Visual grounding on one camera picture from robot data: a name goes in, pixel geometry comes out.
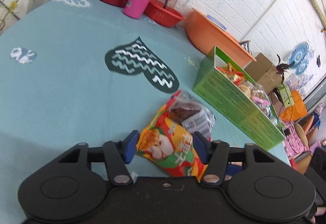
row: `pink knitted cloth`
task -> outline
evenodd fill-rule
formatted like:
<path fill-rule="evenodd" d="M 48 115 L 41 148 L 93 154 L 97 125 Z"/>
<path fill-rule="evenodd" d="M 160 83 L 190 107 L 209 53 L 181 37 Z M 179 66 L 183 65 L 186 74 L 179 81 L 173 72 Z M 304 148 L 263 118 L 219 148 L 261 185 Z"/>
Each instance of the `pink knitted cloth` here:
<path fill-rule="evenodd" d="M 283 141 L 283 146 L 288 157 L 295 156 L 297 154 L 303 153 L 308 149 L 303 145 L 301 139 L 294 129 L 293 122 L 283 122 L 285 126 L 290 130 L 290 134 L 286 136 L 286 139 Z"/>

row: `white zigzag line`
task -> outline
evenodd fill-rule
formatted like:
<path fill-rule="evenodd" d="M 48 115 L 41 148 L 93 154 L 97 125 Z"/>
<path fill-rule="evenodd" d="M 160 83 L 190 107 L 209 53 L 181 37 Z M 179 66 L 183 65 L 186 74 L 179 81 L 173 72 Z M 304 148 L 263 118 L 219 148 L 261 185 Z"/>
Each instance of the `white zigzag line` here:
<path fill-rule="evenodd" d="M 116 50 L 115 53 L 116 53 L 116 55 L 118 55 L 118 57 L 119 57 L 120 60 L 122 60 L 122 59 L 124 58 L 124 56 L 121 57 L 119 53 L 124 53 L 125 55 L 129 55 L 131 58 L 137 58 L 138 61 L 145 61 L 147 64 L 150 64 L 150 63 L 151 63 L 153 66 L 155 66 L 155 65 L 157 64 L 157 65 L 159 65 L 160 68 L 162 68 L 162 69 L 163 69 L 163 68 L 166 68 L 166 66 L 165 66 L 164 64 L 160 64 L 157 60 L 156 60 L 156 61 L 153 61 L 153 60 L 151 60 L 151 59 L 146 59 L 146 58 L 144 58 L 144 57 L 139 57 L 138 54 L 131 54 L 129 51 L 124 51 L 124 50 L 123 50 L 123 51 L 122 51 L 122 50 L 120 51 L 120 50 Z"/>
<path fill-rule="evenodd" d="M 128 69 L 127 65 L 123 65 L 121 61 L 111 61 L 114 66 L 119 66 L 120 69 L 125 69 L 128 73 L 133 73 L 135 69 Z"/>
<path fill-rule="evenodd" d="M 138 53 L 142 54 L 143 56 L 147 55 L 150 58 L 156 58 L 153 54 L 148 54 L 146 51 L 142 52 L 140 49 L 134 49 L 133 47 L 126 48 L 126 50 L 130 50 L 130 49 L 132 50 L 132 52 L 135 52 L 135 53 L 138 52 Z"/>
<path fill-rule="evenodd" d="M 165 80 L 164 78 L 161 80 L 157 75 L 154 76 L 154 78 L 152 79 L 153 82 L 159 82 L 161 86 L 164 86 L 166 85 L 168 88 L 171 88 L 173 83 L 170 81 L 170 82 L 167 82 L 167 80 Z"/>
<path fill-rule="evenodd" d="M 131 60 L 129 60 L 127 57 L 125 57 L 125 56 L 123 56 L 123 57 L 121 57 L 119 54 L 115 54 L 113 57 L 112 57 L 112 59 L 115 59 L 115 58 L 117 58 L 117 57 L 119 57 L 119 59 L 121 59 L 121 60 L 125 60 L 126 61 L 126 63 L 128 64 L 128 65 L 131 65 L 131 64 L 133 64 L 134 65 L 134 67 L 135 68 L 139 68 L 139 67 L 141 67 L 143 70 L 148 70 L 150 73 L 152 73 L 152 74 L 154 74 L 154 72 L 157 72 L 160 76 L 162 76 L 162 75 L 165 75 L 165 77 L 167 77 L 167 78 L 169 78 L 169 79 L 172 79 L 173 81 L 174 81 L 174 77 L 169 73 L 169 75 L 167 75 L 164 71 L 158 71 L 157 70 L 157 68 L 150 68 L 148 65 L 145 65 L 145 66 L 143 66 L 143 64 L 141 64 L 141 63 L 136 63 L 136 62 L 134 62 L 132 59 Z M 123 65 L 121 62 L 120 63 L 117 63 L 117 62 L 115 62 L 116 64 L 114 64 L 113 63 L 113 65 L 115 65 L 115 66 L 119 66 L 120 67 L 120 65 Z"/>
<path fill-rule="evenodd" d="M 143 45 L 140 46 L 140 45 L 138 45 L 138 44 L 132 44 L 131 46 L 132 46 L 133 48 L 136 48 L 136 47 L 137 47 L 137 48 L 139 48 L 139 49 L 144 49 L 144 50 L 147 51 L 147 49 L 146 49 Z"/>

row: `screw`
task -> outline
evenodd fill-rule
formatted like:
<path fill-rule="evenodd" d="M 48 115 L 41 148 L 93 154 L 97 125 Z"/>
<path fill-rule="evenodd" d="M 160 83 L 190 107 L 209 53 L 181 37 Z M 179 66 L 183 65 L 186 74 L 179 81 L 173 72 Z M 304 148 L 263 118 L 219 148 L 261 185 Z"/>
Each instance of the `screw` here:
<path fill-rule="evenodd" d="M 130 177 L 128 175 L 117 175 L 113 180 L 116 183 L 128 183 L 130 181 Z"/>
<path fill-rule="evenodd" d="M 203 179 L 207 183 L 217 183 L 220 180 L 217 175 L 205 175 Z"/>

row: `red bowl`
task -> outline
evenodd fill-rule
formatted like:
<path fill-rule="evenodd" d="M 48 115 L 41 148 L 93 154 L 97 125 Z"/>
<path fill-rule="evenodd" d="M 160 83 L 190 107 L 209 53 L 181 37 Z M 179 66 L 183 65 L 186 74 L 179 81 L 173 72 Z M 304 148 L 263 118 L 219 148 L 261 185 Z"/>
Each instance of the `red bowl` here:
<path fill-rule="evenodd" d="M 163 2 L 151 0 L 147 5 L 144 14 L 154 20 L 156 23 L 165 26 L 173 27 L 182 20 L 185 20 L 182 14 L 171 7 L 163 8 Z"/>

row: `table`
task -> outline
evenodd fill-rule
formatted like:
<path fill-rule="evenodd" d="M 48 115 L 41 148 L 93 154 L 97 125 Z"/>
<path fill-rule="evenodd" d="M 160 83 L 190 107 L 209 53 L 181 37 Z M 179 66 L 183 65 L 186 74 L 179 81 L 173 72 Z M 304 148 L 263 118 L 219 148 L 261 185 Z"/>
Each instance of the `table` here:
<path fill-rule="evenodd" d="M 173 71 L 179 88 L 195 95 L 191 89 L 204 55 L 182 29 L 145 16 L 131 19 L 99 0 L 53 0 L 0 37 L 0 223 L 24 219 L 16 192 L 31 173 L 78 142 L 101 146 L 141 131 L 169 99 L 144 74 L 122 75 L 106 66 L 110 49 L 138 37 Z M 251 142 L 212 111 L 213 139 L 239 147 Z M 282 144 L 270 153 L 287 162 Z M 105 177 L 103 164 L 93 170 Z M 128 170 L 165 175 L 142 157 Z"/>

